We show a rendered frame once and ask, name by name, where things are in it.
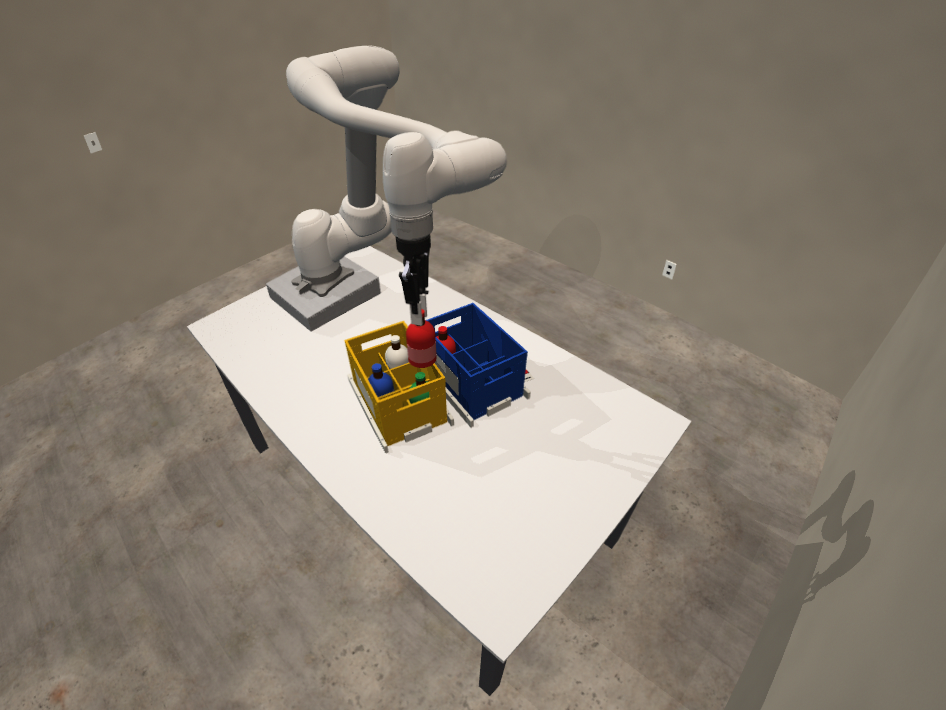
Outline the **cream white bottle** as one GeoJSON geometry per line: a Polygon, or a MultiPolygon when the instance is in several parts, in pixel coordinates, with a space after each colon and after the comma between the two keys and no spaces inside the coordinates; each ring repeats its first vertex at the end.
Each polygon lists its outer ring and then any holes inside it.
{"type": "Polygon", "coordinates": [[[407,348],[402,344],[400,345],[399,336],[391,337],[391,346],[386,350],[385,361],[389,369],[409,363],[407,348]]]}

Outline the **dark blue crate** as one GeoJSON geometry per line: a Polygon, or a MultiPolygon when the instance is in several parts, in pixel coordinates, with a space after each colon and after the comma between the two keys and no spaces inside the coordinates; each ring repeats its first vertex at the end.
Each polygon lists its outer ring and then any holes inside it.
{"type": "Polygon", "coordinates": [[[460,323],[447,327],[456,353],[451,354],[435,332],[435,364],[446,388],[476,420],[487,414],[487,407],[523,396],[528,351],[479,307],[452,312],[433,327],[459,316],[460,323]]]}

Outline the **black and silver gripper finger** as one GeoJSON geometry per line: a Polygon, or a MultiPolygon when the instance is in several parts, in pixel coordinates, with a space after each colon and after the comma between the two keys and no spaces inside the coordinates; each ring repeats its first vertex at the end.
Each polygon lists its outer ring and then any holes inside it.
{"type": "Polygon", "coordinates": [[[411,274],[409,261],[406,261],[404,271],[399,272],[399,278],[402,283],[405,303],[409,304],[410,306],[411,324],[420,325],[420,326],[422,326],[423,324],[422,308],[421,308],[421,301],[420,301],[420,285],[419,285],[419,277],[421,276],[421,265],[422,265],[422,260],[417,259],[417,273],[411,274]]]}
{"type": "Polygon", "coordinates": [[[429,291],[426,290],[426,288],[428,288],[429,251],[421,255],[422,267],[421,267],[421,276],[420,276],[420,288],[421,288],[420,301],[421,301],[421,308],[424,310],[424,313],[425,313],[425,318],[427,318],[426,294],[429,294],[429,291]],[[425,261],[426,261],[426,265],[425,265],[425,261]],[[424,271],[425,271],[425,275],[424,275],[424,271]]]}

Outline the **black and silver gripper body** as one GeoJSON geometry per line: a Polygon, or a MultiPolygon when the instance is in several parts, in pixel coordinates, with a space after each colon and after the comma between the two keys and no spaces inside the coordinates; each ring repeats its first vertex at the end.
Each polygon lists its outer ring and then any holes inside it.
{"type": "Polygon", "coordinates": [[[430,235],[418,240],[403,240],[396,237],[396,247],[404,256],[404,267],[406,261],[409,261],[410,273],[417,273],[417,259],[421,259],[421,254],[426,253],[431,247],[430,235]]]}

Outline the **blue bottle with grey label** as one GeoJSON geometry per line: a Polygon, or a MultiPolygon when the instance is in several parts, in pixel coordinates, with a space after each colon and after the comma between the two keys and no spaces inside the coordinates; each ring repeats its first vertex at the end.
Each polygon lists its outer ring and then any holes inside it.
{"type": "Polygon", "coordinates": [[[394,392],[392,378],[385,372],[382,372],[381,364],[372,365],[373,374],[368,378],[377,397],[394,392]]]}

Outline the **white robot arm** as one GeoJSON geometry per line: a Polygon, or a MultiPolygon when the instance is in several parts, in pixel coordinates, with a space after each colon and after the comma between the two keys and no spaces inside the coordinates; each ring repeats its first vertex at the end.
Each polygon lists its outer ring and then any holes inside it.
{"type": "Polygon", "coordinates": [[[292,244],[301,275],[292,285],[298,295],[311,291],[326,296],[354,274],[339,260],[382,241],[391,229],[405,240],[428,236],[433,231],[432,203],[485,187],[506,168],[505,150],[494,140],[447,133],[378,111],[399,73],[396,56],[377,46],[301,57],[287,67],[287,84],[295,99],[346,127],[348,195],[339,213],[310,209],[293,223],[292,244]],[[377,135],[391,138],[383,155],[388,203],[376,194],[377,135]]]}

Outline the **brown crate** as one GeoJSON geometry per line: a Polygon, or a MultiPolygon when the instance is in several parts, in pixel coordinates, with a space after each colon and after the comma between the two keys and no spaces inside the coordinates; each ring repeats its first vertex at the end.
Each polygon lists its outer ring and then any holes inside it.
{"type": "Polygon", "coordinates": [[[404,433],[426,424],[431,423],[432,428],[435,428],[447,423],[446,382],[435,363],[426,368],[417,368],[407,363],[389,369],[385,353],[391,346],[391,341],[362,350],[361,344],[390,334],[391,337],[400,336],[401,344],[407,348],[407,327],[395,326],[378,330],[363,338],[348,353],[349,363],[352,362],[350,367],[353,380],[388,446],[405,440],[404,433]],[[369,376],[373,374],[371,367],[376,363],[381,364],[382,372],[392,378],[394,385],[394,392],[381,397],[376,396],[368,381],[369,376]],[[428,382],[409,389],[416,382],[415,374],[418,372],[425,373],[428,382]],[[429,398],[410,404],[408,399],[426,392],[429,392],[429,398]]]}

